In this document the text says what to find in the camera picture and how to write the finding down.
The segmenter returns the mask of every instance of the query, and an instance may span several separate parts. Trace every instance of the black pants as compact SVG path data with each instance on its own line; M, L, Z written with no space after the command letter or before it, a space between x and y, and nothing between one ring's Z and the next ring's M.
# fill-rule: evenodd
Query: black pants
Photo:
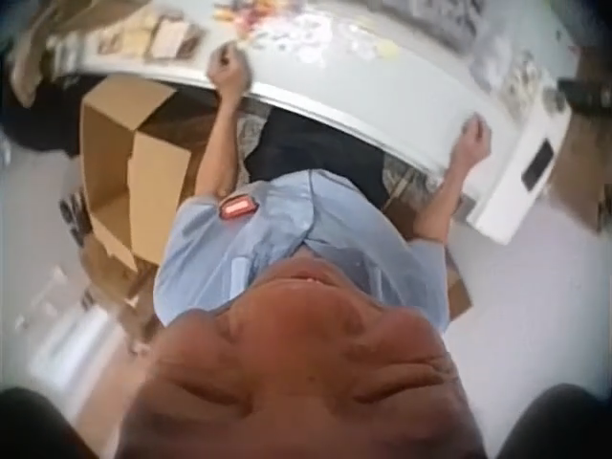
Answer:
M375 146L318 121L274 108L245 167L252 182L324 169L348 179L370 203L382 208L389 198L383 184L383 161L384 153Z

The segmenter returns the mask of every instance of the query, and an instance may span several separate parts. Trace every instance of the cardboard box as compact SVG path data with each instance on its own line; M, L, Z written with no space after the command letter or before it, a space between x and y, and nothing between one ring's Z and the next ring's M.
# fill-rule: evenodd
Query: cardboard box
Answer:
M93 234L85 237L80 262L91 281L90 295L109 312L136 308L142 290L152 284L156 272L155 267L149 265L148 269L134 273L117 258L109 256Z
M139 258L162 261L214 117L214 108L134 76L110 76L83 99L80 149L93 232L131 270Z

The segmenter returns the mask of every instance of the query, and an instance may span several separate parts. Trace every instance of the light blue shirt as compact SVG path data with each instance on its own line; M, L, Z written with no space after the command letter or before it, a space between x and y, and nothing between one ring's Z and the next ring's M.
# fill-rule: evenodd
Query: light blue shirt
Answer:
M155 280L155 311L164 325L191 309L228 305L305 245L380 303L417 308L438 330L447 328L444 246L405 242L349 181L306 170L232 196L240 194L259 205L255 213L222 220L212 197L190 198L179 208Z

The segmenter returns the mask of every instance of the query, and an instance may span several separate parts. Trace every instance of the box flap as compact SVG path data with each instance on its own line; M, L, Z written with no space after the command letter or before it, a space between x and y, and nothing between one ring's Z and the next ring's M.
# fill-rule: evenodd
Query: box flap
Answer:
M190 152L137 133L128 165L132 251L160 264L181 198Z
M123 127L135 131L175 90L136 76L106 78L83 100L92 108Z
M111 201L91 214L92 230L109 255L132 271L137 271L136 259L130 250L129 198L127 194Z

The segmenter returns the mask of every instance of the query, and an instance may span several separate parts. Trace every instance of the fingers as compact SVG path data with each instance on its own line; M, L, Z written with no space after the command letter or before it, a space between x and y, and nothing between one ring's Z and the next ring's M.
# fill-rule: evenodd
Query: fingers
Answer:
M221 55L223 53L223 47L219 47L212 52L208 61L208 73L217 73L221 68Z
M478 114L473 115L466 122L463 133L476 142L491 142L491 129L487 122Z

